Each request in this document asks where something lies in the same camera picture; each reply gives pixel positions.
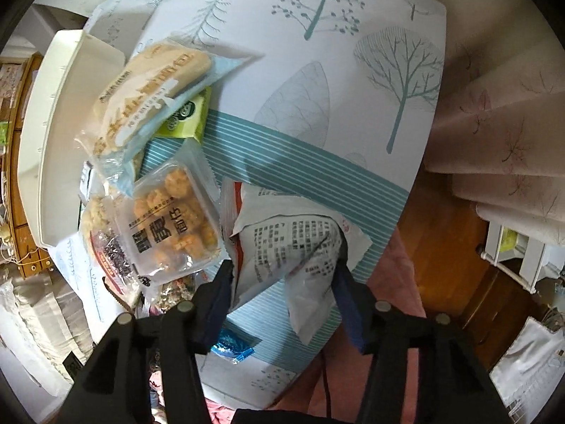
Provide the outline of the green snack box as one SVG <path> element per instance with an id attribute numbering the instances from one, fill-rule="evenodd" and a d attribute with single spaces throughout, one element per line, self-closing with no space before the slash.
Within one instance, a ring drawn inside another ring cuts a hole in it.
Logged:
<path id="1" fill-rule="evenodd" d="M 194 139 L 203 142 L 212 88 L 207 86 L 171 115 L 154 134 L 155 138 Z"/>

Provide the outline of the orange puff ball packet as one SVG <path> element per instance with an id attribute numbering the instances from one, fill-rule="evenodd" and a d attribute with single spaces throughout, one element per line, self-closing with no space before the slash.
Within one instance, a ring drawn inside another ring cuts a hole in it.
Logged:
<path id="1" fill-rule="evenodd" d="M 141 284 L 164 284 L 218 262 L 219 197 L 202 146 L 192 139 L 135 182 L 112 219 Z"/>

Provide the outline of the red-white snack bag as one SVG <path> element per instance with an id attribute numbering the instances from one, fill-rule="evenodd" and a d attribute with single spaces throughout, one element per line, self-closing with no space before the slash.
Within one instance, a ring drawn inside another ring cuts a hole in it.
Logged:
<path id="1" fill-rule="evenodd" d="M 334 306 L 331 282 L 343 248 L 352 270 L 373 245 L 339 212 L 231 178 L 222 181 L 220 227 L 234 263 L 231 308 L 282 281 L 290 325 L 305 345 Z"/>

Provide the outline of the white plastic storage bin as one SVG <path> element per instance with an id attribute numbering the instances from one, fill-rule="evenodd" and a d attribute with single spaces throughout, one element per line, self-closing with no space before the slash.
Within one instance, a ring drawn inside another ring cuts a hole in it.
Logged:
<path id="1" fill-rule="evenodd" d="M 41 62 L 24 118 L 20 180 L 32 235 L 43 248 L 78 230 L 86 153 L 76 136 L 124 64 L 121 51 L 84 30 L 57 32 Z"/>

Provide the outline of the almond pie snack packet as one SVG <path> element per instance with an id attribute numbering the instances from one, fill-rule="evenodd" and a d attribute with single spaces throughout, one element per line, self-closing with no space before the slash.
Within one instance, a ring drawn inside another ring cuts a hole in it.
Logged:
<path id="1" fill-rule="evenodd" d="M 129 261 L 117 224 L 118 207 L 124 196 L 104 182 L 89 194 L 82 211 L 83 243 L 94 265 L 103 271 L 103 283 L 127 311 L 134 312 L 141 297 L 141 282 Z"/>

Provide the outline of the blue foil candy packet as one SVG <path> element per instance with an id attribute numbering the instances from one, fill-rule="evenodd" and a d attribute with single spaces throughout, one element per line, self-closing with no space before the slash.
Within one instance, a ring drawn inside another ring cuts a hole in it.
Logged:
<path id="1" fill-rule="evenodd" d="M 260 342 L 260 338 L 246 332 L 222 327 L 218 335 L 218 340 L 211 348 L 211 352 L 233 365 L 236 365 L 253 355 L 255 353 L 255 347 Z"/>

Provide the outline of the pink fleece blanket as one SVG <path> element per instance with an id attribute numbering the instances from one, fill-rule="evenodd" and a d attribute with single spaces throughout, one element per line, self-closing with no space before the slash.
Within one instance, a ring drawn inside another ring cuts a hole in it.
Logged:
<path id="1" fill-rule="evenodd" d="M 424 317 L 415 280 L 414 263 L 407 255 L 400 232 L 394 231 L 367 285 L 377 300 L 385 300 L 402 312 Z M 271 408 L 325 417 L 326 396 L 331 397 L 332 417 L 354 422 L 367 383 L 371 357 L 361 355 L 338 327 L 323 351 Z"/>

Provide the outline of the clear-wrapped seed cake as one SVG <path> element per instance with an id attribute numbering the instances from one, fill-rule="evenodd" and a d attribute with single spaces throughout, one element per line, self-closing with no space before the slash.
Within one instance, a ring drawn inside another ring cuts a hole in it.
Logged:
<path id="1" fill-rule="evenodd" d="M 155 284 L 145 294 L 148 314 L 159 316 L 168 312 L 181 301 L 191 301 L 198 287 L 209 281 L 204 271 L 189 274 L 164 284 Z"/>

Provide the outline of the white lace cloth stack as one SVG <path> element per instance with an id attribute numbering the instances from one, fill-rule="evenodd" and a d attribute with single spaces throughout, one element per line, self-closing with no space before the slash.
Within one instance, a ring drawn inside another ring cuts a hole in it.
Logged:
<path id="1" fill-rule="evenodd" d="M 32 383 L 54 398 L 71 388 L 66 357 L 85 363 L 94 346 L 82 301 L 57 272 L 1 281 L 1 340 Z"/>

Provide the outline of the white tree-print tablecloth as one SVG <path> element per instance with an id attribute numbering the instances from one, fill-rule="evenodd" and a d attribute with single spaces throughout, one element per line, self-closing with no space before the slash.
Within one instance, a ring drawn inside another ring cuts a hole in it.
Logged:
<path id="1" fill-rule="evenodd" d="M 445 20 L 435 0 L 107 0 L 85 28 L 128 55 L 166 36 L 255 53 L 214 90 L 214 175 L 340 212 L 371 239 L 367 281 L 428 140 Z"/>

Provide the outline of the rice cracker bread packet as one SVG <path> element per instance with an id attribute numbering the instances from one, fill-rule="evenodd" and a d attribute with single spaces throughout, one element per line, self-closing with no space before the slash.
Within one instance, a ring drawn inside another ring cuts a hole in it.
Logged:
<path id="1" fill-rule="evenodd" d="M 125 65 L 95 99 L 91 123 L 76 141 L 102 180 L 128 197 L 133 159 L 158 128 L 187 101 L 254 57 L 225 57 L 193 44 L 164 39 Z"/>

